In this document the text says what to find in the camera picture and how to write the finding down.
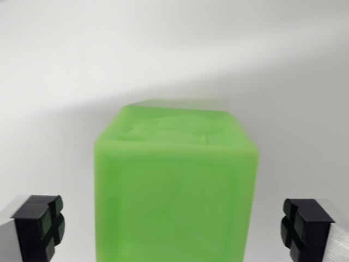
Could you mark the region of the gripper left finger with silver black pad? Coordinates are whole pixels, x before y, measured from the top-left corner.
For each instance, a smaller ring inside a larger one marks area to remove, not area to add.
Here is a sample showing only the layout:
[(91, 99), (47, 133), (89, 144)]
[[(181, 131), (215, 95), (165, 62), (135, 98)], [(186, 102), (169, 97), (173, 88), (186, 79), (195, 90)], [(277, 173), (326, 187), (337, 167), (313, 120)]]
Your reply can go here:
[(1, 261), (51, 261), (63, 239), (60, 195), (18, 195), (1, 210)]

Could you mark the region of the gripper right finger with silver black pad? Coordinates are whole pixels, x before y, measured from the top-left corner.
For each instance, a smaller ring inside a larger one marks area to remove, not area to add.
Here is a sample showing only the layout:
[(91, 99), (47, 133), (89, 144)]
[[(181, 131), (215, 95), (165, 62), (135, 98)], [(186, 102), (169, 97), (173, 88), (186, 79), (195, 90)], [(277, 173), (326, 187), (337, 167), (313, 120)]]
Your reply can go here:
[(348, 261), (348, 218), (327, 199), (284, 201), (281, 239), (295, 262)]

